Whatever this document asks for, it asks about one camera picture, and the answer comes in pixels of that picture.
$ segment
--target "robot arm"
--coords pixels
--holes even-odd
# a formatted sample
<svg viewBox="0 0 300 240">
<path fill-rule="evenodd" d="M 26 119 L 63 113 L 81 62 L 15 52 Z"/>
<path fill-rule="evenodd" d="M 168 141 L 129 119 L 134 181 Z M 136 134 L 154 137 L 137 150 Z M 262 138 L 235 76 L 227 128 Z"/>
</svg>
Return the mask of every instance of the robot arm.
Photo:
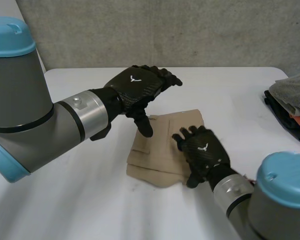
<svg viewBox="0 0 300 240">
<path fill-rule="evenodd" d="M 211 130 L 181 128 L 172 137 L 189 163 L 189 188 L 208 181 L 214 200 L 242 240 L 300 240 L 300 154 L 277 152 L 260 166 L 256 185 L 230 167 Z"/>
<path fill-rule="evenodd" d="M 153 134 L 145 108 L 182 82 L 166 69 L 132 66 L 103 88 L 52 103 L 28 26 L 0 17 L 0 173 L 11 183 L 86 139 L 104 138 L 120 114 Z"/>
</svg>

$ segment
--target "light blue robot joint cap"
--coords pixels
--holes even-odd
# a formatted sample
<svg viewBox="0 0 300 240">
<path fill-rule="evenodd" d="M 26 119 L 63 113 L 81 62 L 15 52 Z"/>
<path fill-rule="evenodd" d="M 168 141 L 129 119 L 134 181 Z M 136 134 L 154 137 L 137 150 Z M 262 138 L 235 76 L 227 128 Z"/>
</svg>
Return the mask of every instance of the light blue robot joint cap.
<svg viewBox="0 0 300 240">
<path fill-rule="evenodd" d="M 9 182 L 15 183 L 30 175 L 16 159 L 0 145 L 0 173 Z"/>
<path fill-rule="evenodd" d="M 0 58 L 26 55 L 35 49 L 36 43 L 24 21 L 0 16 Z"/>
<path fill-rule="evenodd" d="M 300 154 L 270 154 L 263 160 L 256 181 L 262 192 L 273 201 L 300 209 Z"/>
</svg>

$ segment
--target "white table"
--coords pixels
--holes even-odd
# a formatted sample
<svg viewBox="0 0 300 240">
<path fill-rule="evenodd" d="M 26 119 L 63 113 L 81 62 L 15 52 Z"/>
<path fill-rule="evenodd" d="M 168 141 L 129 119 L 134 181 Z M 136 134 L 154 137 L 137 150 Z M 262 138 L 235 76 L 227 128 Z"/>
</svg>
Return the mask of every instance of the white table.
<svg viewBox="0 0 300 240">
<path fill-rule="evenodd" d="M 168 68 L 183 80 L 146 109 L 160 115 L 199 109 L 242 174 L 262 160 L 298 151 L 265 106 L 263 92 L 286 75 L 272 67 Z M 53 69 L 45 73 L 53 101 L 101 88 L 123 68 Z M 85 141 L 31 176 L 0 176 L 0 240 L 238 240 L 215 206 L 207 183 L 166 189 L 126 176 L 136 126 L 117 117 L 105 139 Z"/>
</svg>

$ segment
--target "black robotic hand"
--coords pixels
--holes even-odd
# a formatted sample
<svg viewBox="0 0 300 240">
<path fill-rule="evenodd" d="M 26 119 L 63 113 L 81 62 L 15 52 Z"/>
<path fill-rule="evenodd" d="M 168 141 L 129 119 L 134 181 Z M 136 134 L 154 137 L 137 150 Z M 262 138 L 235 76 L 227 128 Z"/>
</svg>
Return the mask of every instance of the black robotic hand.
<svg viewBox="0 0 300 240">
<path fill-rule="evenodd" d="M 140 133 L 149 138 L 153 129 L 145 108 L 161 92 L 182 82 L 171 72 L 156 66 L 132 66 L 112 78 L 104 87 L 115 90 L 122 101 L 122 114 L 133 118 Z"/>
<path fill-rule="evenodd" d="M 181 128 L 184 135 L 173 134 L 172 138 L 177 142 L 177 147 L 185 155 L 189 163 L 191 175 L 186 183 L 187 187 L 195 188 L 203 183 L 211 169 L 218 165 L 230 167 L 230 159 L 224 147 L 215 134 L 204 126 L 196 128 L 190 126 L 189 130 Z"/>
</svg>

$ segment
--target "beige pants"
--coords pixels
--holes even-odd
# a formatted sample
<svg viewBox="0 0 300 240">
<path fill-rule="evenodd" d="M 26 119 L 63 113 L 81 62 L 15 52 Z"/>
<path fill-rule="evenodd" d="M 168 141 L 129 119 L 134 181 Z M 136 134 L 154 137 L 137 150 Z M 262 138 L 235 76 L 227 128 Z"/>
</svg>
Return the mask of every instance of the beige pants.
<svg viewBox="0 0 300 240">
<path fill-rule="evenodd" d="M 182 152 L 177 148 L 172 135 L 180 133 L 181 127 L 197 128 L 204 124 L 198 109 L 165 115 L 151 115 L 153 136 L 146 138 L 136 132 L 127 159 L 126 174 L 155 186 L 166 188 L 177 182 L 185 184 L 190 168 Z"/>
</svg>

